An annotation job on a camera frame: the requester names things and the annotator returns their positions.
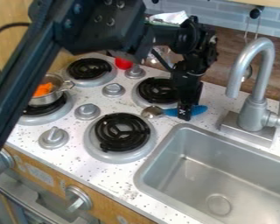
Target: tile backsplash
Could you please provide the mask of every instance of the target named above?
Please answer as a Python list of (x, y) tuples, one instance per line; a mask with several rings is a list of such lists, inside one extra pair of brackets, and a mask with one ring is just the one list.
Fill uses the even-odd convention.
[[(150, 14), (185, 11), (188, 15), (198, 16), (203, 24), (242, 31), (246, 30), (249, 13), (255, 8), (254, 5), (231, 3), (225, 0), (159, 0), (157, 4), (152, 3), (151, 0), (144, 0), (144, 2), (147, 13)], [(250, 32), (256, 31), (257, 22), (257, 19), (250, 19), (248, 28)], [(259, 32), (280, 38), (279, 8), (265, 7)]]

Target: orange food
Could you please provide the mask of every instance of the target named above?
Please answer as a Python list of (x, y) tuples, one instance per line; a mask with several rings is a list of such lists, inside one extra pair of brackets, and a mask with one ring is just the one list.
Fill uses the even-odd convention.
[(46, 84), (40, 84), (37, 87), (33, 97), (48, 95), (49, 93), (51, 93), (52, 89), (53, 89), (53, 84), (51, 82), (47, 82)]

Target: pot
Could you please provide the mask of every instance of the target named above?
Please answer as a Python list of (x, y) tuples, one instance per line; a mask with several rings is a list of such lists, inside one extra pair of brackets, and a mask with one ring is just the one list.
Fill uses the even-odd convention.
[(48, 73), (40, 84), (51, 82), (52, 92), (38, 97), (32, 97), (29, 101), (29, 106), (40, 107), (56, 102), (63, 94), (74, 87), (74, 83), (70, 80), (63, 80), (57, 74)]

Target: faucet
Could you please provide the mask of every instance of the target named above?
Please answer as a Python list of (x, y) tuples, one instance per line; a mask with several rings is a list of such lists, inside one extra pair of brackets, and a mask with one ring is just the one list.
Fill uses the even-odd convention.
[(261, 66), (252, 94), (246, 99), (237, 118), (237, 124), (246, 131), (259, 131), (264, 127), (280, 126), (280, 104), (278, 114), (267, 109), (266, 88), (275, 59), (275, 47), (268, 38), (258, 38), (248, 44), (240, 53), (231, 69), (226, 95), (236, 98), (239, 94), (242, 77), (252, 59), (262, 54)]

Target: white burner knob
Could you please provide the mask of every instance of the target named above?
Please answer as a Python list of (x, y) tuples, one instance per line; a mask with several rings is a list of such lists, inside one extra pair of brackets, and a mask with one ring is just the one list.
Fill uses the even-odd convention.
[(131, 69), (125, 71), (125, 76), (134, 80), (141, 79), (145, 76), (145, 71), (139, 65), (134, 65)]
[(93, 120), (98, 117), (100, 113), (101, 110), (99, 107), (92, 103), (81, 105), (74, 111), (75, 117), (82, 121)]
[(107, 97), (119, 97), (124, 95), (125, 89), (118, 83), (108, 84), (102, 89), (102, 94)]
[(53, 150), (65, 145), (68, 140), (69, 135), (65, 130), (52, 127), (41, 134), (38, 143), (44, 149)]

